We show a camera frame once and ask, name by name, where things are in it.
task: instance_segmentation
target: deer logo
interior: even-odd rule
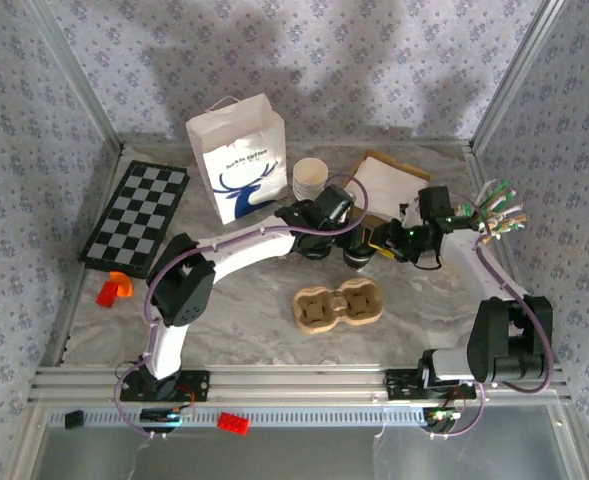
[[[216,190],[213,189],[215,193],[228,193],[229,195],[225,198],[236,198],[236,204],[234,205],[234,217],[241,218],[243,215],[247,215],[248,213],[252,213],[254,210],[258,210],[259,208],[264,207],[272,203],[274,200],[268,200],[266,202],[261,202],[256,205],[250,204],[250,195],[256,192],[259,188],[261,188],[260,182],[264,178],[270,176],[270,174],[276,168],[276,163],[270,167],[269,163],[265,165],[265,170],[261,174],[260,177],[252,180],[247,185],[243,185],[242,187],[228,187],[223,183],[223,174],[221,173],[218,176],[218,181],[225,190]]]

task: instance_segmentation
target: red block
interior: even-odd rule
[[[96,297],[96,303],[98,303],[101,307],[112,308],[117,292],[118,283],[108,280],[103,284],[101,293],[99,293],[98,297]]]
[[[237,417],[231,413],[221,413],[218,419],[218,428],[239,435],[247,435],[250,428],[250,421],[247,418]]]

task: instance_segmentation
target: checkered board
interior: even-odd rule
[[[145,278],[188,180],[184,168],[133,161],[79,260],[87,268]]]

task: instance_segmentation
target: paper cup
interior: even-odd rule
[[[329,170],[318,158],[303,158],[294,165],[292,190],[297,200],[315,200],[323,191]]]

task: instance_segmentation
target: gray marble table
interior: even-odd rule
[[[432,175],[432,184],[447,184],[460,192],[471,189],[457,147],[372,148],[426,170]],[[323,159],[331,171],[349,171],[363,150],[288,146],[288,165],[291,169],[298,159],[314,156]],[[277,208],[267,207],[222,226],[205,194],[189,148],[127,148],[115,184],[133,159],[188,168],[191,180],[165,244],[182,232],[195,239],[231,232],[260,221]],[[359,274],[375,279],[383,289],[386,307],[379,321],[361,327],[339,324],[315,336],[295,326],[290,302],[299,289],[313,285],[338,287]],[[465,341],[477,306],[471,304],[456,272],[447,265],[436,272],[425,272],[376,255],[359,274],[345,266],[341,252],[335,249],[324,260],[310,261],[290,254],[224,278],[215,285],[207,311],[190,327],[182,352],[183,365],[414,365],[427,348]],[[136,359],[145,348],[148,327],[142,316],[147,290],[144,282],[135,280],[134,296],[117,299],[108,310],[95,303],[107,278],[104,272],[87,272],[66,345],[66,365],[115,366]]]

